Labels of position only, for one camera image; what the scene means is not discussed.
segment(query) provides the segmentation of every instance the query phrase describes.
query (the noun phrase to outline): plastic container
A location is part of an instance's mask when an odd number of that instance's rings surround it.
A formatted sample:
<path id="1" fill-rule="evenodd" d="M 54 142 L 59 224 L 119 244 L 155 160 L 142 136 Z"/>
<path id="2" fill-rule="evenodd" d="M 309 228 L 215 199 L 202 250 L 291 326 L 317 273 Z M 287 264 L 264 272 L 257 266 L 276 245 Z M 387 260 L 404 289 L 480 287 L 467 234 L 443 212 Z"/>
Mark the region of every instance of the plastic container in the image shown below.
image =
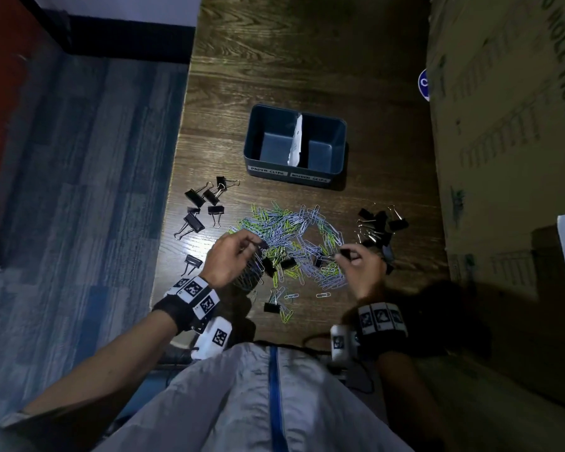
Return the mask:
<path id="1" fill-rule="evenodd" d="M 251 109 L 245 138 L 245 165 L 252 176 L 331 187 L 345 167 L 347 124 L 341 119 L 301 113 L 301 155 L 287 165 L 298 111 L 257 104 Z"/>

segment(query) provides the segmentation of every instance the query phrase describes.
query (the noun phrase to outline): forearm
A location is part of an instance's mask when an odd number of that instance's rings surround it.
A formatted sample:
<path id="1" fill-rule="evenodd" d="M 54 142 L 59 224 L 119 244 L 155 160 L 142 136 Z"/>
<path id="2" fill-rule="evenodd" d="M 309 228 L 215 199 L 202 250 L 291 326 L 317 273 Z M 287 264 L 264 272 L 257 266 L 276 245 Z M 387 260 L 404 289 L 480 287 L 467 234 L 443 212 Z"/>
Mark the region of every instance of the forearm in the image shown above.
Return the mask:
<path id="1" fill-rule="evenodd" d="M 385 352 L 377 359 L 389 426 L 416 452 L 455 450 L 442 412 L 412 359 Z"/>
<path id="2" fill-rule="evenodd" d="M 48 387 L 23 411 L 36 415 L 137 384 L 155 366 L 176 333 L 176 324 L 169 315 L 151 312 Z"/>

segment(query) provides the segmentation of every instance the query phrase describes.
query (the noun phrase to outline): black baseboard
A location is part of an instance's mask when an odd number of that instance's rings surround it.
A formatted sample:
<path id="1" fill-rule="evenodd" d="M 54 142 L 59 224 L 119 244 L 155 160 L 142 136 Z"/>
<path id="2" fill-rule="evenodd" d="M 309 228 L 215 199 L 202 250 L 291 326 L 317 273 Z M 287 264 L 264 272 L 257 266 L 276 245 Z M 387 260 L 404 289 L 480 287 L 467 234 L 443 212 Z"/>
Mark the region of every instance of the black baseboard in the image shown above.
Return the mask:
<path id="1" fill-rule="evenodd" d="M 190 63 L 195 27 L 68 15 L 42 9 L 35 0 L 20 1 L 65 52 Z"/>
<path id="2" fill-rule="evenodd" d="M 69 16 L 71 53 L 190 63 L 195 27 Z"/>

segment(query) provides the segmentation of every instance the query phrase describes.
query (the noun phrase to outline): hand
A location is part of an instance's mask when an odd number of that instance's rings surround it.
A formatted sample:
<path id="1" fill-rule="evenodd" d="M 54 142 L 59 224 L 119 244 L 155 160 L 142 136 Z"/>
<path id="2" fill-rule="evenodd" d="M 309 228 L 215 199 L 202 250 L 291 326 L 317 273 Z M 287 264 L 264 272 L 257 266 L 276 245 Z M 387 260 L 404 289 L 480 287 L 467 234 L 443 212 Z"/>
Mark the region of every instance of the hand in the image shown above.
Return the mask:
<path id="1" fill-rule="evenodd" d="M 385 275 L 385 262 L 362 244 L 344 244 L 341 249 L 351 251 L 351 261 L 341 254 L 335 255 L 335 261 L 345 274 L 352 293 L 357 299 L 373 294 Z"/>
<path id="2" fill-rule="evenodd" d="M 201 277 L 211 288 L 222 288 L 235 280 L 256 253 L 261 238 L 249 230 L 226 233 L 207 252 Z"/>

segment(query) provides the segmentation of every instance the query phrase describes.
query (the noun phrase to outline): person's right arm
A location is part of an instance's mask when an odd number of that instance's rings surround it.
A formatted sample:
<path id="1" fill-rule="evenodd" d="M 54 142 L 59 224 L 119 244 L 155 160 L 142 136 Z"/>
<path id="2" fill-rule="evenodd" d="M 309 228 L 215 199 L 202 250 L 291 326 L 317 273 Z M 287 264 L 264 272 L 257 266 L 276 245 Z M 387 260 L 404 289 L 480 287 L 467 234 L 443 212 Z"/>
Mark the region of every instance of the person's right arm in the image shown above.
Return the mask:
<path id="1" fill-rule="evenodd" d="M 346 244 L 342 249 L 351 251 L 352 260 L 340 254 L 335 258 L 358 303 L 364 305 L 385 301 L 385 262 L 361 244 Z M 377 358 L 377 371 L 383 385 L 391 429 L 417 452 L 455 450 L 442 412 L 410 356 L 387 350 Z"/>

